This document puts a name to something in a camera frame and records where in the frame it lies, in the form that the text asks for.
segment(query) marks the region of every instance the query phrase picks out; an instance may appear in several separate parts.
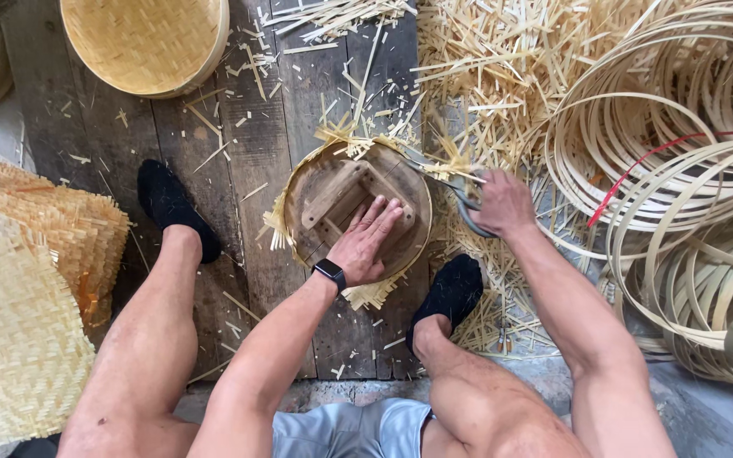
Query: pair of scissors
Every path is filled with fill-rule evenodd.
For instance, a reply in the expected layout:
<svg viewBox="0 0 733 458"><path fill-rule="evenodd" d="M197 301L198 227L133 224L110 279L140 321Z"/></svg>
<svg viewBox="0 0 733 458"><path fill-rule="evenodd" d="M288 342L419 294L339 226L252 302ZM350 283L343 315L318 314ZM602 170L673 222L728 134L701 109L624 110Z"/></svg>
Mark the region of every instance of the pair of scissors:
<svg viewBox="0 0 733 458"><path fill-rule="evenodd" d="M420 152L415 151L409 147L406 147L406 157L404 159L406 161L406 164L409 165L412 169L416 170L418 173L422 173L423 175L426 175L436 182L439 182L451 189L451 191L457 196L457 211L460 217L463 219L463 222L465 222L468 228L474 231L475 234L481 235L488 239L499 238L497 235L485 231L484 229L479 227L476 223L474 223L474 221L471 219L471 216L468 214L469 209L480 211L481 203L474 201L474 199L468 197L465 191L463 191L466 188L466 179L463 176L455 174L449 179L449 181L443 181L433 174L423 171L423 165L434 165L434 162L420 154Z"/></svg>

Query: black sock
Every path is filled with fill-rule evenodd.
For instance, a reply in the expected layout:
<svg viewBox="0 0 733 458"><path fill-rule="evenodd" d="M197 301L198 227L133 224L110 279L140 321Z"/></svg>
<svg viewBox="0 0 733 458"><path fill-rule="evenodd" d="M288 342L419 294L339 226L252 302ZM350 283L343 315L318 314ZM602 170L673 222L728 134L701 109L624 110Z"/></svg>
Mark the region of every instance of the black sock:
<svg viewBox="0 0 733 458"><path fill-rule="evenodd" d="M182 183L165 165L153 159L143 161L137 171L137 200L161 231L172 224L183 224L197 231L203 243L200 263L217 260L221 251L217 233L194 210Z"/></svg>
<svg viewBox="0 0 733 458"><path fill-rule="evenodd" d="M442 314L451 321L451 331L474 310L482 296L480 264L467 254L461 254L443 265L434 276L434 283L420 308L412 317L406 331L406 346L414 355L412 339L414 326L423 318Z"/></svg>

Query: watch strap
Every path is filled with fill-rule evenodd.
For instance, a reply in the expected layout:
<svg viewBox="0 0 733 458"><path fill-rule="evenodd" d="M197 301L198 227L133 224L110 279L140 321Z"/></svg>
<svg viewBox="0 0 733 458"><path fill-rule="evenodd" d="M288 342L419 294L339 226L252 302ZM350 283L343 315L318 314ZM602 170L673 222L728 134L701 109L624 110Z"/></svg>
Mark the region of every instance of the watch strap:
<svg viewBox="0 0 733 458"><path fill-rule="evenodd" d="M347 288L347 279L344 277L344 269L333 263L327 258L322 259L313 265L313 271L321 272L322 275L331 279L338 286L338 293Z"/></svg>

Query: forearm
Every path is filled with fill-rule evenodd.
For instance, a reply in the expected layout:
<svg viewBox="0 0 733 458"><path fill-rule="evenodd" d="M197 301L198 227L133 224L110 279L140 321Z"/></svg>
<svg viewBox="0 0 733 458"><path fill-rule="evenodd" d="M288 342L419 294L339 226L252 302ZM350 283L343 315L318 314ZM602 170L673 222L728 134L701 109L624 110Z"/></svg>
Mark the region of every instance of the forearm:
<svg viewBox="0 0 733 458"><path fill-rule="evenodd" d="M506 239L531 288L537 315L578 379L616 363L646 371L643 356L595 286L533 226Z"/></svg>
<svg viewBox="0 0 733 458"><path fill-rule="evenodd" d="M250 402L252 408L275 411L336 294L336 284L314 273L253 328L222 374L217 389L238 397L240 402Z"/></svg>

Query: man's right hand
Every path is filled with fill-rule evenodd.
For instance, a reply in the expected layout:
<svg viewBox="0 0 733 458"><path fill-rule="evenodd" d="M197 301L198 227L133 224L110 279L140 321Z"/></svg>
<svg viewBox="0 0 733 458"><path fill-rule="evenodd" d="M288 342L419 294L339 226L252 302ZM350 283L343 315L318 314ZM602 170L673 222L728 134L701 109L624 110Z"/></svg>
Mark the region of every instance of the man's right hand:
<svg viewBox="0 0 733 458"><path fill-rule="evenodd" d="M485 231L509 239L522 231L537 229L530 189L513 173L491 170L482 176L482 210L469 210L471 219Z"/></svg>

